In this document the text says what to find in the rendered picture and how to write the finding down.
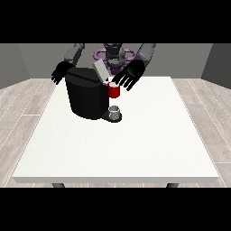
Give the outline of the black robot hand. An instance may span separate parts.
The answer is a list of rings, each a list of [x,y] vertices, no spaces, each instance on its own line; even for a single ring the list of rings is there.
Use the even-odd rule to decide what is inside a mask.
[[[129,91],[144,74],[145,66],[142,60],[132,60],[123,70],[116,74],[112,81]]]
[[[51,74],[51,80],[58,85],[60,81],[66,76],[69,69],[73,68],[74,65],[66,61],[61,61],[56,69]]]

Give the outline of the black coffee machine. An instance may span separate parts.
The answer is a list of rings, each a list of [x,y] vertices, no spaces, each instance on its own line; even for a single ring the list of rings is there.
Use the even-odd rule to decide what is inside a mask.
[[[108,87],[96,71],[89,68],[70,68],[65,76],[71,110],[85,119],[100,118],[111,123],[122,120],[122,114],[112,119],[109,112]]]

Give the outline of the pale grey machine lid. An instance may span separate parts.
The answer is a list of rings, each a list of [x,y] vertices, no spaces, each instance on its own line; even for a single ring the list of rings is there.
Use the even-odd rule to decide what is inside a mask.
[[[102,82],[105,82],[110,77],[110,74],[102,60],[95,61],[93,63],[93,68]]]

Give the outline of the red pod holder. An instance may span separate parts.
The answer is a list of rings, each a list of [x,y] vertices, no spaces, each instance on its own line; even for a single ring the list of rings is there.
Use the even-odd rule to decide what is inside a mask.
[[[110,87],[108,83],[108,96],[111,98],[117,98],[120,96],[120,86],[116,85],[116,87]]]

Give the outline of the small grey cup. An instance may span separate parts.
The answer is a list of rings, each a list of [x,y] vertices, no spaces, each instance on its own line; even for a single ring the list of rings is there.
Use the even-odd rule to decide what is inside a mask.
[[[111,106],[108,108],[109,118],[112,120],[117,120],[120,118],[120,108],[118,106]]]

